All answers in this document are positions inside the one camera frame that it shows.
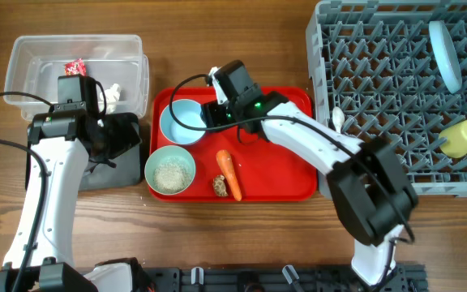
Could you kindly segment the light blue small bowl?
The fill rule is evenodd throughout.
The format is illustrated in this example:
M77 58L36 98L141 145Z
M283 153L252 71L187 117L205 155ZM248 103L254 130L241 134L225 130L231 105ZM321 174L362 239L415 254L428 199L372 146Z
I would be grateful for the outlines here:
M205 128L202 119L201 104L197 101L182 99L172 103L175 117L189 127ZM162 135L170 142L180 145L195 144L205 134L205 131L195 131L177 123L166 106L161 113L160 129Z

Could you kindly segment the white tissue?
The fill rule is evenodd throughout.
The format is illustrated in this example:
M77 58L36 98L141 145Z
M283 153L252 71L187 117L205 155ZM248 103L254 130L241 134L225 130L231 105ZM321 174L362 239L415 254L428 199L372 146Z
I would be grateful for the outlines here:
M105 97L107 114L111 114L116 110L117 103L120 101L121 91L122 89L119 84L113 84L101 94L101 97Z

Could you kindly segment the green bowl with rice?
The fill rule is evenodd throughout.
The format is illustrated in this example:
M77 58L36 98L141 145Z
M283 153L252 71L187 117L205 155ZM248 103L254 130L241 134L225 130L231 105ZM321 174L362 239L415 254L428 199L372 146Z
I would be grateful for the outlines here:
M176 195L194 181L196 165L184 148L168 145L155 150L147 159L144 177L148 185L161 195Z

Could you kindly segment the red snack wrapper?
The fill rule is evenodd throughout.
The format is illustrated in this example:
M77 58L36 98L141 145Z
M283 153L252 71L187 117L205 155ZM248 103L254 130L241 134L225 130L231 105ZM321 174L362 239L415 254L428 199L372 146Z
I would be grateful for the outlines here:
M68 62L64 65L65 75L86 75L87 68L82 58Z

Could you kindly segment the white plastic spoon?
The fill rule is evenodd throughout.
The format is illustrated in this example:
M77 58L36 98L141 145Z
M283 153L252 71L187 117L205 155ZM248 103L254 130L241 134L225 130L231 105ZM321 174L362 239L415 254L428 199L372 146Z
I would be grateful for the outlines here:
M341 129L345 123L345 115L340 107L332 109L332 124L337 133L341 133Z

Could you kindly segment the light blue plate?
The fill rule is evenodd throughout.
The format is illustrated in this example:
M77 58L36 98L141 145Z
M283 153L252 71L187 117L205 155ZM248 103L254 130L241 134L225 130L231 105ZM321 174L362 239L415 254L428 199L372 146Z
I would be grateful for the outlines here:
M456 47L445 23L441 20L429 23L429 37L437 67L443 83L450 93L462 87L462 74Z

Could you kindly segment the yellow plastic cup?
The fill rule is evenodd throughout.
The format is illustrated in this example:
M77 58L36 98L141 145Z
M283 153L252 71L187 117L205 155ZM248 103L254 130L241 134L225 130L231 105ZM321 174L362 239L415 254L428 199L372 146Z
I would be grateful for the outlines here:
M467 154L467 120L459 122L440 132L439 138L446 142L440 150L451 158L460 158Z

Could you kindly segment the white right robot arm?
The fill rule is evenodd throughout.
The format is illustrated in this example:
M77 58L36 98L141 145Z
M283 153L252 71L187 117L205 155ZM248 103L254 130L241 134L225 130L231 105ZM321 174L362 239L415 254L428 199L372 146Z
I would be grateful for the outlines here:
M201 106L207 131L244 127L294 152L323 174L337 216L355 240L351 267L368 286L379 287L394 269L400 233L418 205L393 147L381 138L363 142L342 135L304 114L278 92L243 103L209 101Z

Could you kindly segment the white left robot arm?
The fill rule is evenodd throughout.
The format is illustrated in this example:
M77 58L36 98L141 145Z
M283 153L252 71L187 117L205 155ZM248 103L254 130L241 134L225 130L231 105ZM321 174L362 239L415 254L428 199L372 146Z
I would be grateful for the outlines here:
M136 258L101 262L85 275L73 266L72 229L89 163L108 165L140 143L134 114L97 118L82 109L38 114L28 130L27 193L18 232L0 270L0 291L145 291Z

